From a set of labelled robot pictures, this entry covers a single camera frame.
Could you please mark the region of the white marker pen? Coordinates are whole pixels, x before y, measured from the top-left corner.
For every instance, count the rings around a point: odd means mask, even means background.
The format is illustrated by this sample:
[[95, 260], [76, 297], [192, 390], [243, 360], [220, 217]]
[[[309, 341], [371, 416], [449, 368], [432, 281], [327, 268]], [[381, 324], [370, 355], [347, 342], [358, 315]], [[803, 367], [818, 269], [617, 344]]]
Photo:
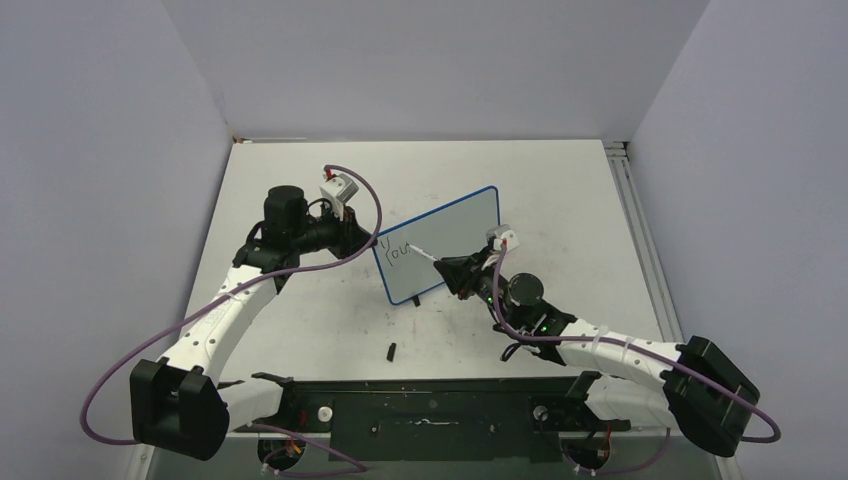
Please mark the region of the white marker pen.
[[434, 262], [438, 261], [437, 257], [435, 257], [434, 255], [428, 253], [427, 251], [423, 250], [422, 248], [420, 248], [416, 245], [408, 244], [407, 247], [411, 252], [414, 252], [415, 254], [417, 254], [418, 256], [427, 260], [428, 262], [434, 263]]

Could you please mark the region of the black marker cap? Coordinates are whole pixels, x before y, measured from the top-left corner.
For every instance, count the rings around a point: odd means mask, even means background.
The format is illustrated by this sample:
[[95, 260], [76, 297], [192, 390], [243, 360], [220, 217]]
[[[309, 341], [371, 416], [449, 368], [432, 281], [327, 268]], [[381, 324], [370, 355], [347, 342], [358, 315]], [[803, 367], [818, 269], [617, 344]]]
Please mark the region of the black marker cap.
[[396, 355], [396, 350], [397, 350], [397, 344], [395, 342], [391, 343], [389, 345], [387, 355], [386, 355], [386, 360], [388, 362], [394, 361], [394, 358], [395, 358], [395, 355]]

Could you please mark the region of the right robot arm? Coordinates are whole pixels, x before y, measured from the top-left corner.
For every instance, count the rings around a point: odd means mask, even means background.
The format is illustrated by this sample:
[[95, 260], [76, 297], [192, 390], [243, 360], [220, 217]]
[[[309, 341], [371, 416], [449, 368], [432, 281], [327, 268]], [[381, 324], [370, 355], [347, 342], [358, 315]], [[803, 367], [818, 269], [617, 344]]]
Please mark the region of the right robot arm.
[[628, 337], [564, 312], [544, 298], [541, 280], [530, 273], [507, 279], [505, 254], [489, 248], [468, 256], [443, 257], [433, 266], [460, 300], [480, 298], [496, 331], [536, 357], [630, 382], [661, 399], [660, 421], [678, 429], [702, 450], [732, 457], [753, 442], [745, 430], [758, 412], [760, 392], [711, 340], [685, 343]]

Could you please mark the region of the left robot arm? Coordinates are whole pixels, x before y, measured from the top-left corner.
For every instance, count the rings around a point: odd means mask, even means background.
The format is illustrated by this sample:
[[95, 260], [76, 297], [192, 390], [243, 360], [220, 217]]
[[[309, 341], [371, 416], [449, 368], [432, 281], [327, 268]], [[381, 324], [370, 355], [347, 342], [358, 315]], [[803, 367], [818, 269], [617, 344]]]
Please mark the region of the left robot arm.
[[359, 226], [348, 201], [358, 185], [339, 174], [320, 186], [319, 215], [296, 186], [268, 191], [263, 218], [237, 250], [219, 292], [192, 315], [189, 329], [156, 361], [130, 374], [135, 441], [199, 460], [219, 450], [227, 434], [261, 419], [290, 428], [298, 403], [269, 374], [221, 382], [221, 373], [258, 314], [282, 291], [303, 255], [326, 250], [338, 264], [364, 252], [373, 234]]

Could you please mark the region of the blue framed whiteboard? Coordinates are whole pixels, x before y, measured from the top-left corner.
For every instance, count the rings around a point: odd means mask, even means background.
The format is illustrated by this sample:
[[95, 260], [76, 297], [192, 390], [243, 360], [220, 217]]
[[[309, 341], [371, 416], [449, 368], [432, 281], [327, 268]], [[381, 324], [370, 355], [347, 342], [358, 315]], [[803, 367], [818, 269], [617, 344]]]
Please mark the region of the blue framed whiteboard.
[[444, 284], [419, 250], [436, 258], [469, 255], [500, 224], [499, 190], [489, 185], [381, 231], [373, 254], [389, 303], [400, 305]]

